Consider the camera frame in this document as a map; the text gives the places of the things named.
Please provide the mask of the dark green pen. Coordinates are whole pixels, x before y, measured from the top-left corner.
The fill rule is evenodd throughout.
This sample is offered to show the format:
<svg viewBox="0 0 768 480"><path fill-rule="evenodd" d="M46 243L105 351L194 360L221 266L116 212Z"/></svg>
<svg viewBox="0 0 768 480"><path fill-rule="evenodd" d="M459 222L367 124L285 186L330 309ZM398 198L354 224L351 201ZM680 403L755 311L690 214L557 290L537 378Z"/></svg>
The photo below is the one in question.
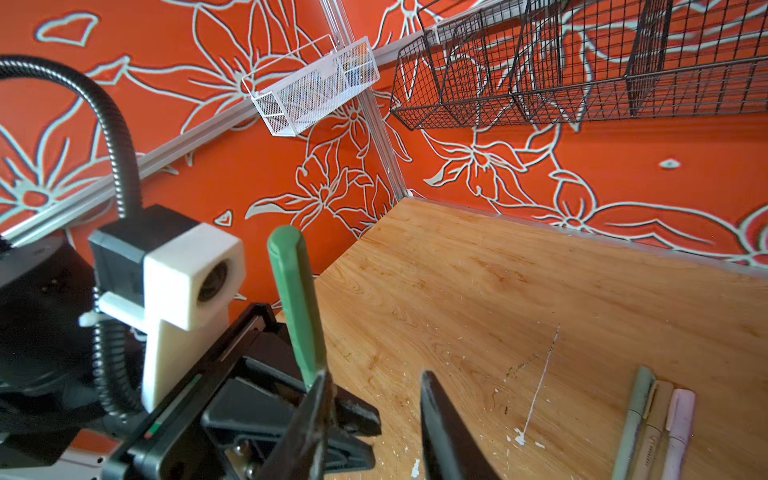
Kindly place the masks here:
<svg viewBox="0 0 768 480"><path fill-rule="evenodd" d="M296 363L309 390L328 362L306 242L297 228L281 226L269 236L267 250Z"/></svg>

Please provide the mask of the pink pen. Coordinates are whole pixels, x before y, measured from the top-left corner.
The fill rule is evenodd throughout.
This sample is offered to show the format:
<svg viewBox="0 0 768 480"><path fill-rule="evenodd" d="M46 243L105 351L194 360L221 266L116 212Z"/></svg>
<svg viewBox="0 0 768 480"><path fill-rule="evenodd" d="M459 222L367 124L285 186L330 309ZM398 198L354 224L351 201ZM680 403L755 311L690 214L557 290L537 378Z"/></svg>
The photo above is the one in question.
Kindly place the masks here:
<svg viewBox="0 0 768 480"><path fill-rule="evenodd" d="M668 432L668 446L662 470L662 480L677 480L692 433L696 394L688 389L676 388L668 410L665 429Z"/></svg>

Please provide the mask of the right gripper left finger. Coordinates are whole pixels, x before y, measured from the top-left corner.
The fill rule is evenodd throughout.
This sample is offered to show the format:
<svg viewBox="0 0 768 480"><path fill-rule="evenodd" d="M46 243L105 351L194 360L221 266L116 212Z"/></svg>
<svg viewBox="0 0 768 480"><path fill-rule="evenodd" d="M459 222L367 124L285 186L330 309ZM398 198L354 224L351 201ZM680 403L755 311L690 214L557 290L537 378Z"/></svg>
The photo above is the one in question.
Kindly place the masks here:
<svg viewBox="0 0 768 480"><path fill-rule="evenodd" d="M324 369L318 373L285 435L256 479L322 479L334 416L332 376Z"/></svg>

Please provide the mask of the tan pen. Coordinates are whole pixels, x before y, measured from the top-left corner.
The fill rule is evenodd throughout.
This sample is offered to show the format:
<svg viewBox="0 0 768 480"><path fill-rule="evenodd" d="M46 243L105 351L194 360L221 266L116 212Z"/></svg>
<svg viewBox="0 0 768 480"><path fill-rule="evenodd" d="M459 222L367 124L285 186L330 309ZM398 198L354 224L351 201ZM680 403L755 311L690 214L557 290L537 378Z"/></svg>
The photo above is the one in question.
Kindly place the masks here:
<svg viewBox="0 0 768 480"><path fill-rule="evenodd" d="M635 451L635 464L630 476L632 480L650 478L661 444L673 391L674 384L664 380L656 380L651 388L643 415L644 425L640 445Z"/></svg>

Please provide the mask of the light green pen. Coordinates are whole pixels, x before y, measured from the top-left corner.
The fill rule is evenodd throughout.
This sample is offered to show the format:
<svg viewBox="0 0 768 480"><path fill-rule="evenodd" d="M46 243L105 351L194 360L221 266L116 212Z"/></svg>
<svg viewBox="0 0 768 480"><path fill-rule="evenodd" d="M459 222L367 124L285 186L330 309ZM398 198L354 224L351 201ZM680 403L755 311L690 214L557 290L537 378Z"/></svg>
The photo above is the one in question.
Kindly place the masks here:
<svg viewBox="0 0 768 480"><path fill-rule="evenodd" d="M627 414L611 473L612 480L625 480L629 476L643 414L656 378L651 369L640 366L637 370Z"/></svg>

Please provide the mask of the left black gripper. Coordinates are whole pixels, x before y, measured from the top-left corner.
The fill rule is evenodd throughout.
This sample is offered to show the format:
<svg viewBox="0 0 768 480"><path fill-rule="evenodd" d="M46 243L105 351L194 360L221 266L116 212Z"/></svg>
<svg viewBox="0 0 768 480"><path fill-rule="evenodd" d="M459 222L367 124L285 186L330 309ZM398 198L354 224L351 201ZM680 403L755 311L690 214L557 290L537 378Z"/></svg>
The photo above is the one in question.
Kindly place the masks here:
<svg viewBox="0 0 768 480"><path fill-rule="evenodd" d="M256 479L306 395L285 324L250 304L102 466L104 479Z"/></svg>

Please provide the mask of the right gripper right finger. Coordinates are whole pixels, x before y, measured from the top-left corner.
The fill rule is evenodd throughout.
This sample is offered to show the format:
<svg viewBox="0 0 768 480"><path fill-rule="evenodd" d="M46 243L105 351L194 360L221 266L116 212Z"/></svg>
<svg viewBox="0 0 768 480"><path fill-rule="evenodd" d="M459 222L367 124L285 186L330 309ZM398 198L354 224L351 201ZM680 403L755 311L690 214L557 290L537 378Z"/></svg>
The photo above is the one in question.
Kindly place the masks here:
<svg viewBox="0 0 768 480"><path fill-rule="evenodd" d="M421 375L420 413L427 479L499 479L432 371Z"/></svg>

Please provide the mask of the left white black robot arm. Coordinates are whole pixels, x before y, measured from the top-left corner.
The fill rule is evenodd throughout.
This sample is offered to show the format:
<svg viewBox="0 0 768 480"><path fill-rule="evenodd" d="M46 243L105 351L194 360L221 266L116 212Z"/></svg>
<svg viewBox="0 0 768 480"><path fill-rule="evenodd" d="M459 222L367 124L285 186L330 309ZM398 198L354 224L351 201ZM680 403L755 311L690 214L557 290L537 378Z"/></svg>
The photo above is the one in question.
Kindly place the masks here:
<svg viewBox="0 0 768 480"><path fill-rule="evenodd" d="M187 218L48 238L1 257L1 464L53 464L77 433L120 447L105 479L320 479L373 468L375 407L333 385L302 234L267 250L285 318L236 321L244 245Z"/></svg>

